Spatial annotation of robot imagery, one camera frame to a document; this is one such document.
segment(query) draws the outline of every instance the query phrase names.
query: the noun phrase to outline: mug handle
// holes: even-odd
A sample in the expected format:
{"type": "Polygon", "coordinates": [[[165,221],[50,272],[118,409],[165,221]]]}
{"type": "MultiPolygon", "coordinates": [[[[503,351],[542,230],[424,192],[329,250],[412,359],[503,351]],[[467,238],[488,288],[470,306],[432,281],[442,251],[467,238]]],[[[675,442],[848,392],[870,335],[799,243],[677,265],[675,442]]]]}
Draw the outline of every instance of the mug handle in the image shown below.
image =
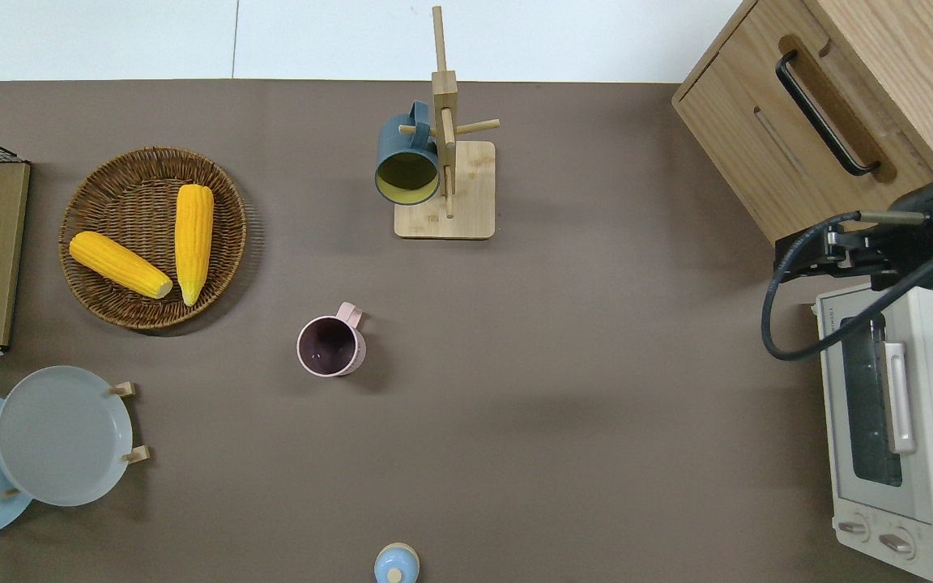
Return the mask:
{"type": "Polygon", "coordinates": [[[430,106],[423,102],[412,102],[412,109],[408,110],[408,119],[415,126],[412,131],[412,149],[423,149],[430,138],[430,106]]]}
{"type": "Polygon", "coordinates": [[[359,327],[359,320],[362,320],[362,309],[351,302],[344,302],[337,310],[337,320],[344,320],[351,328],[359,327]]]}

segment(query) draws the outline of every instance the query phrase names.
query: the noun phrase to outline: blue mug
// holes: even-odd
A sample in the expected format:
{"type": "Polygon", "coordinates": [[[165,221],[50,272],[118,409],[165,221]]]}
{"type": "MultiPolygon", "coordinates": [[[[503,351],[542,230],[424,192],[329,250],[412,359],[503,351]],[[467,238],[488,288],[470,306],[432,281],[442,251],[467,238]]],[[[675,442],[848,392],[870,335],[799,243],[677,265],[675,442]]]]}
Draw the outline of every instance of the blue mug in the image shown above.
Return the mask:
{"type": "Polygon", "coordinates": [[[395,115],[381,127],[374,180],[384,198],[395,204],[419,204],[437,192],[437,144],[430,137],[430,107],[412,103],[408,115],[395,115]],[[399,126],[412,126],[403,134],[399,126]]]}

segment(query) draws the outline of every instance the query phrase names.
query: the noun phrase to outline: oven knob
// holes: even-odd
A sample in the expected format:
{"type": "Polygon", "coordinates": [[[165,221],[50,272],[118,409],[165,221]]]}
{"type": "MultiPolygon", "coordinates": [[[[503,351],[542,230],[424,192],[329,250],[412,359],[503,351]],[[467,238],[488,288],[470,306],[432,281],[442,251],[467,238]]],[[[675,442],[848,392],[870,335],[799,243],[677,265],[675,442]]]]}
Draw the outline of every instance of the oven knob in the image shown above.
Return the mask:
{"type": "Polygon", "coordinates": [[[901,555],[904,560],[911,560],[917,556],[917,547],[912,542],[914,538],[904,528],[899,528],[897,531],[899,531],[897,534],[882,534],[877,539],[880,540],[882,545],[901,555]]]}
{"type": "Polygon", "coordinates": [[[852,516],[852,520],[838,521],[837,530],[847,532],[847,534],[851,534],[855,538],[862,540],[863,543],[870,539],[870,523],[866,520],[866,517],[860,513],[856,513],[852,516]]]}
{"type": "Polygon", "coordinates": [[[866,534],[866,526],[859,524],[857,521],[839,521],[837,528],[851,534],[866,534]]]}

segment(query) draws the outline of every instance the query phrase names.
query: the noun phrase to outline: oven handle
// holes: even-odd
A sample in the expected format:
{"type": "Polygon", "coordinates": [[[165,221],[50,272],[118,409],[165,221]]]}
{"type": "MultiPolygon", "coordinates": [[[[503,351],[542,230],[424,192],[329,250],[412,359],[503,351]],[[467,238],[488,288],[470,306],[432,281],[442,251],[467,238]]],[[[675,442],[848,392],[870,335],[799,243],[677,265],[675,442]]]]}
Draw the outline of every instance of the oven handle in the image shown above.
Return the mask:
{"type": "Polygon", "coordinates": [[[906,379],[906,346],[903,343],[884,343],[884,391],[888,446],[892,453],[917,451],[910,413],[910,383],[906,379]]]}

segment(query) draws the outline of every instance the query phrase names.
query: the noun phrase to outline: woven round tray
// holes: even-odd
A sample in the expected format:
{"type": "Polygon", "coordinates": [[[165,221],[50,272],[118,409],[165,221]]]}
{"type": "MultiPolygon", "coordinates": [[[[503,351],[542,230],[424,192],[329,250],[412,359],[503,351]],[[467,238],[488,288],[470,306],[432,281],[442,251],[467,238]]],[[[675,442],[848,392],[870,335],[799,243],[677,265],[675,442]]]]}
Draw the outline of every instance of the woven round tray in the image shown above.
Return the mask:
{"type": "Polygon", "coordinates": [[[103,320],[134,330],[159,330],[195,317],[228,287],[247,244],[244,202],[229,176],[211,160],[175,147],[130,151],[99,166],[78,187],[63,213],[60,265],[82,306],[103,320]],[[182,185],[198,184],[215,195],[211,262],[200,298],[182,303],[175,275],[175,198],[182,185]],[[100,276],[70,257],[67,246],[83,230],[94,230],[134,251],[174,283],[153,300],[100,276]]]}

